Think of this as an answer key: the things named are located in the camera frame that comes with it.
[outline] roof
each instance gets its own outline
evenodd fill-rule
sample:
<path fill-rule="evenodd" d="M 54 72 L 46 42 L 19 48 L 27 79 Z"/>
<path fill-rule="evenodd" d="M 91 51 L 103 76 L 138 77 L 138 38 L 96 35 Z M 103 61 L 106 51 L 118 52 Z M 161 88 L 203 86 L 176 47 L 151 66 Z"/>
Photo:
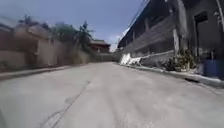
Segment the roof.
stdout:
<path fill-rule="evenodd" d="M 106 43 L 104 40 L 97 40 L 97 39 L 91 40 L 91 44 L 110 45 Z"/>

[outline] concrete road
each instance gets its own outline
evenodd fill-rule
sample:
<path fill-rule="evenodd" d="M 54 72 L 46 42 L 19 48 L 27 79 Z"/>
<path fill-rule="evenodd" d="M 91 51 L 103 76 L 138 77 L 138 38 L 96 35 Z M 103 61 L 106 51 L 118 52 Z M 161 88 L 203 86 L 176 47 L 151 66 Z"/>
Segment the concrete road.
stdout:
<path fill-rule="evenodd" d="M 3 128 L 223 128 L 224 98 L 113 63 L 0 82 Z"/>

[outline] vegetation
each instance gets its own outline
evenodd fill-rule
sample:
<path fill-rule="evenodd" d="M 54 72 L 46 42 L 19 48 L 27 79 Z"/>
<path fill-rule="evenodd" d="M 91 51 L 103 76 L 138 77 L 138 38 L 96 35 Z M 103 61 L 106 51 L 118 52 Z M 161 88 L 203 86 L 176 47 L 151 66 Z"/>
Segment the vegetation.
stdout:
<path fill-rule="evenodd" d="M 88 58 L 94 57 L 94 52 L 89 47 L 91 42 L 91 32 L 88 29 L 88 23 L 85 21 L 79 29 L 75 29 L 72 25 L 66 23 L 57 23 L 53 27 L 49 27 L 47 23 L 40 23 L 35 21 L 31 16 L 25 15 L 19 21 L 22 25 L 33 26 L 41 25 L 44 29 L 48 30 L 54 39 L 58 39 L 67 46 L 67 55 L 70 63 L 87 62 Z"/>
<path fill-rule="evenodd" d="M 167 71 L 183 71 L 195 68 L 195 61 L 189 50 L 180 50 L 178 55 L 166 62 Z"/>

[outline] tree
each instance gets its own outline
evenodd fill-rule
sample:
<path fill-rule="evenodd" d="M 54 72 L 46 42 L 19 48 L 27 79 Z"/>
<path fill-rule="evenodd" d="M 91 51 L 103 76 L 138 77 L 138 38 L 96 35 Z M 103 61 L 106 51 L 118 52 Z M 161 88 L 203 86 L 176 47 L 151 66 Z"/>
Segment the tree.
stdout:
<path fill-rule="evenodd" d="M 88 45 L 92 38 L 92 35 L 90 34 L 91 32 L 93 31 L 88 29 L 88 24 L 86 21 L 79 28 L 77 40 L 83 50 L 88 48 Z"/>
<path fill-rule="evenodd" d="M 28 25 L 28 26 L 32 26 L 32 25 L 38 24 L 37 21 L 34 21 L 33 18 L 31 16 L 28 16 L 28 15 L 25 15 L 24 19 L 19 20 L 19 22 L 21 24 L 25 24 L 25 25 Z"/>
<path fill-rule="evenodd" d="M 53 28 L 51 32 L 54 37 L 58 38 L 62 42 L 69 42 L 75 44 L 76 36 L 78 31 L 72 26 L 65 23 L 58 23 Z"/>

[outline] house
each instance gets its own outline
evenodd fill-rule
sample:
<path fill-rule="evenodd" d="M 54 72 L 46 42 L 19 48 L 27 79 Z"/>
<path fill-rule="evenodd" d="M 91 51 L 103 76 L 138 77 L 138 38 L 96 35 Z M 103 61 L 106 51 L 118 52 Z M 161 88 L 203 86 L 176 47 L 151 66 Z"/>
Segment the house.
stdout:
<path fill-rule="evenodd" d="M 98 39 L 92 39 L 90 47 L 98 53 L 109 53 L 110 50 L 110 44 L 106 43 L 104 40 Z"/>

